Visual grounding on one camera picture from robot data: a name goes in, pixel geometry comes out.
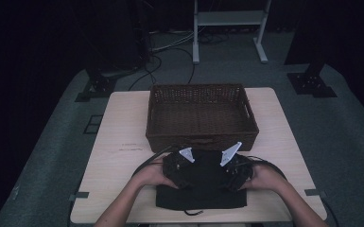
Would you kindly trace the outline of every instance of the table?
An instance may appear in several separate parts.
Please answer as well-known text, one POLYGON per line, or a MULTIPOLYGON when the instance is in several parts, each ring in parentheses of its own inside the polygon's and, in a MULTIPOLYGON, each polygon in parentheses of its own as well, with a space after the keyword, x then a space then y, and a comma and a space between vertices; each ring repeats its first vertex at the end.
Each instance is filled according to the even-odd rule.
POLYGON ((262 47, 262 37, 269 15, 271 0, 267 0, 264 10, 240 11, 199 11, 198 1, 194 2, 194 39, 193 63, 199 63, 199 26, 246 26, 259 25, 258 36, 253 38, 261 63, 268 63, 267 55, 262 47))
MULTIPOLYGON (((288 180, 305 201, 323 219, 326 211, 319 196, 306 196, 304 190, 315 189, 293 133, 278 98, 271 88, 247 88, 252 111, 260 130, 251 151, 284 171, 288 180)), ((145 137, 149 92, 115 92, 95 140, 79 192, 71 214, 74 223, 94 223, 122 190, 132 172, 153 155, 145 137)), ((248 191, 248 205, 230 210, 205 210, 190 217, 181 211, 155 206, 155 187, 144 187, 128 219, 129 223, 199 223, 199 222, 267 222, 290 221, 291 216, 271 191, 248 191)))

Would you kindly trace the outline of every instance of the person's right hand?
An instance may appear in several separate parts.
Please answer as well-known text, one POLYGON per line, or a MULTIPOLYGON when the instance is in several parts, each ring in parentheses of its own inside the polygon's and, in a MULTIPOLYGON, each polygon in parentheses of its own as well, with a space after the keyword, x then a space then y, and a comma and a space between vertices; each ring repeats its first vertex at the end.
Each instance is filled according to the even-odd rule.
POLYGON ((252 178, 244 182, 240 189, 265 189, 276 192, 280 185, 287 182, 285 178, 283 178, 270 166, 259 164, 253 166, 252 170, 252 178))

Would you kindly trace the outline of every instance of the hand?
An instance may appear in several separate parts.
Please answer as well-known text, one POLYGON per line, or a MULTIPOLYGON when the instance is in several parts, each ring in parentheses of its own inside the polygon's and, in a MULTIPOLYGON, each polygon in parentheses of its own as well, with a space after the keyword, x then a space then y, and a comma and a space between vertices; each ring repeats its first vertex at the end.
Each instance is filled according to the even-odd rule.
POLYGON ((164 184, 174 188, 178 188, 172 181, 170 181, 162 172, 163 158, 155 159, 148 166, 145 166, 132 178, 139 181, 140 185, 159 185, 164 184))
POLYGON ((287 180, 270 166, 255 165, 252 170, 252 178, 246 181, 240 189, 265 189, 276 192, 280 185, 287 183, 287 180))

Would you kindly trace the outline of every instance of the person's left hand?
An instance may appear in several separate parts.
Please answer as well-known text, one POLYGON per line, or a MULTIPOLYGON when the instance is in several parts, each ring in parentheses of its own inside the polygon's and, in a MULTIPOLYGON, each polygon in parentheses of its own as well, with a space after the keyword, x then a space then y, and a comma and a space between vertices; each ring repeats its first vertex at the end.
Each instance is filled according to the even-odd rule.
POLYGON ((148 166, 145 166, 132 178, 138 180, 141 185, 159 185, 164 184, 174 188, 178 188, 170 181, 162 172, 163 158, 155 159, 148 166))

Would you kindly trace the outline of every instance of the forearm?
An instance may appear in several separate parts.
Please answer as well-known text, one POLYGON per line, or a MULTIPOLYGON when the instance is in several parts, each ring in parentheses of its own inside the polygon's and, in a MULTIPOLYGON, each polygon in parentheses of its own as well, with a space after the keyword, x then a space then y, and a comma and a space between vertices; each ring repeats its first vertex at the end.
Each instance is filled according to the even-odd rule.
POLYGON ((117 198, 105 210, 101 217, 99 217, 95 227, 124 226, 128 219, 131 207, 134 205, 135 199, 142 187, 143 186, 140 183, 131 179, 117 198))
POLYGON ((290 183, 282 183, 276 193, 285 202, 297 227, 327 226, 290 183))

